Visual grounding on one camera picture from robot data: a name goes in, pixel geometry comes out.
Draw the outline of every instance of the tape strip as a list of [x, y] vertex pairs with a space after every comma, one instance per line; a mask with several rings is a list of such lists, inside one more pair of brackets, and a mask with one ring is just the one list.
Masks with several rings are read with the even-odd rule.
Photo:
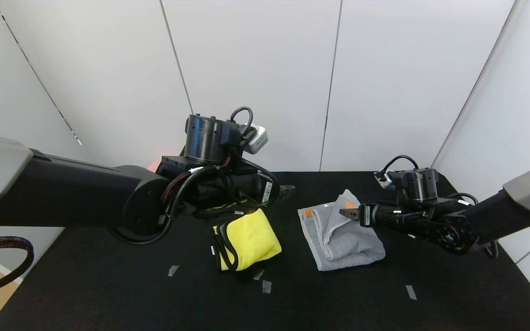
[[416, 293], [414, 293], [412, 285], [406, 285], [406, 291], [408, 291], [408, 296], [410, 297], [410, 299], [416, 300]]
[[263, 276], [263, 273], [265, 272], [265, 270], [263, 269], [258, 269], [257, 270], [257, 273], [253, 276], [253, 279], [254, 280], [259, 280], [261, 279], [261, 276]]
[[177, 268], [179, 268], [179, 266], [171, 266], [169, 268], [169, 277], [173, 277], [173, 275], [175, 274], [175, 272], [177, 271]]
[[271, 293], [271, 281], [263, 280], [263, 293]]

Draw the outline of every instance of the yellow towel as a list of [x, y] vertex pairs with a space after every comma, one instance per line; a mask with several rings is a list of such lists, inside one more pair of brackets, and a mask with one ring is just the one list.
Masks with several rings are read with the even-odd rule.
[[215, 254], [221, 270], [244, 270], [282, 251], [263, 210], [213, 227]]

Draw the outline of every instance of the folded towel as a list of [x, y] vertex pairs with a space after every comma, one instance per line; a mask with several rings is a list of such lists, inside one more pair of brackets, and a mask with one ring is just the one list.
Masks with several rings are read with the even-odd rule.
[[244, 270], [282, 251], [261, 209], [213, 230], [214, 254], [220, 270]]
[[357, 198], [345, 190], [333, 203], [298, 210], [318, 270], [370, 264], [386, 256], [374, 229], [362, 228], [359, 222], [339, 214], [339, 209], [358, 206]]

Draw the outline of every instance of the white label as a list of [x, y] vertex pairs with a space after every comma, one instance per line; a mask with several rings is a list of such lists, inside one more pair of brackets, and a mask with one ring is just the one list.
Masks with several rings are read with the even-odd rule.
[[263, 193], [263, 201], [261, 201], [261, 203], [265, 201], [269, 201], [269, 195], [271, 194], [271, 187], [273, 187], [272, 182], [267, 182], [267, 184], [265, 184], [265, 192]]
[[368, 205], [365, 206], [365, 225], [369, 225], [370, 223], [370, 218], [371, 217], [371, 210], [370, 210], [370, 207]]

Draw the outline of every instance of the black cylindrical motor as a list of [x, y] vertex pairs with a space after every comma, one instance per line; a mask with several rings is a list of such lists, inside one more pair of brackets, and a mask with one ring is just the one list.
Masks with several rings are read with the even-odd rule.
[[425, 202], [437, 199], [437, 174], [433, 168], [418, 169], [406, 172], [402, 186], [408, 198], [414, 202]]
[[222, 163], [225, 148], [220, 144], [223, 121], [215, 117], [190, 115], [187, 120], [185, 158], [198, 163]]

